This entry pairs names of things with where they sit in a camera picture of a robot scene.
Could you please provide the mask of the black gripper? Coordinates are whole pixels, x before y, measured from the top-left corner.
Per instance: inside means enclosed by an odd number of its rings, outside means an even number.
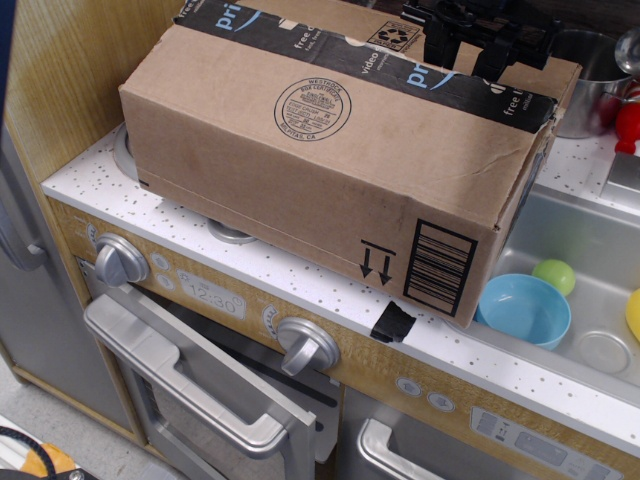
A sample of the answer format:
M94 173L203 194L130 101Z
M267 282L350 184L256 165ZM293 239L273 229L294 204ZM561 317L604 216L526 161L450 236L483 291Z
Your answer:
M459 47L481 50L472 75L499 80L516 63L542 70L563 23L528 1L407 1L401 17L426 35L423 59L451 70Z

